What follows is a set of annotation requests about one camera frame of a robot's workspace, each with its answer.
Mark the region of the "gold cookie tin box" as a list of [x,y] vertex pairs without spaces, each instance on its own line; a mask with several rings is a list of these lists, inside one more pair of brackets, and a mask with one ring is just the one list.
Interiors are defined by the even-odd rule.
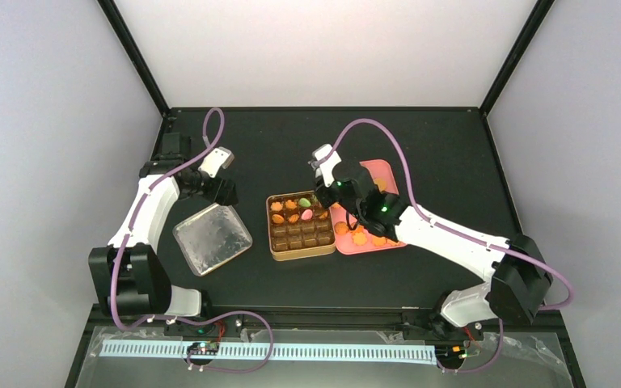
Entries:
[[[284,205],[286,200],[298,200],[302,197],[310,199],[312,206],[296,209],[286,209],[273,212],[270,209],[272,202],[279,201]],[[306,209],[313,211],[313,217],[304,221],[302,212]],[[291,214],[299,214],[300,219],[295,223],[287,222]],[[275,224],[271,220],[273,214],[280,214],[285,218],[282,224]],[[321,255],[329,255],[336,251],[336,240],[332,228],[329,209],[324,208],[316,199],[315,193],[310,191],[293,192],[273,195],[266,199],[266,215],[268,222],[268,242],[272,257],[278,261],[305,259]]]

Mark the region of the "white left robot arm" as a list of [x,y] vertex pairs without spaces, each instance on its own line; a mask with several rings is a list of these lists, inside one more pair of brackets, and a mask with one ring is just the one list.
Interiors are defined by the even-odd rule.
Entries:
[[104,314],[117,318],[201,314],[201,292],[171,283],[158,258],[158,243],[178,200],[201,196],[218,205],[236,204],[234,182],[218,176],[233,159],[231,151],[214,145],[208,145],[201,156],[193,156],[191,138],[172,133],[158,154],[142,166],[137,195],[120,229],[88,257]]

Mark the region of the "orange cookie second row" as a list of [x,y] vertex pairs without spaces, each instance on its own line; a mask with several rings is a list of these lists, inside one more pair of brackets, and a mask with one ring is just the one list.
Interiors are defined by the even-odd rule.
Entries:
[[275,224],[282,224],[285,222],[285,218],[280,214],[273,214],[271,216],[271,220]]

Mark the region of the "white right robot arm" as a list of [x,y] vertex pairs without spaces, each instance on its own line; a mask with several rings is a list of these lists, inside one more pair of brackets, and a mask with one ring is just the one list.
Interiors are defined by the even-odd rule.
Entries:
[[428,316],[436,337],[447,339],[460,327],[493,318],[519,325],[534,321],[553,277],[531,238],[489,236],[438,219],[402,196],[380,190],[359,163],[349,165],[332,156],[311,165],[319,202],[338,204],[352,233],[422,248],[480,278],[478,285],[441,296]]

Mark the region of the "green round macaron cookie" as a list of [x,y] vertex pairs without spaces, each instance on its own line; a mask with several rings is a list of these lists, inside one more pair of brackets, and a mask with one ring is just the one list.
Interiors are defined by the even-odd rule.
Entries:
[[312,206],[312,202],[310,199],[302,197],[298,200],[298,205],[303,208],[310,208]]

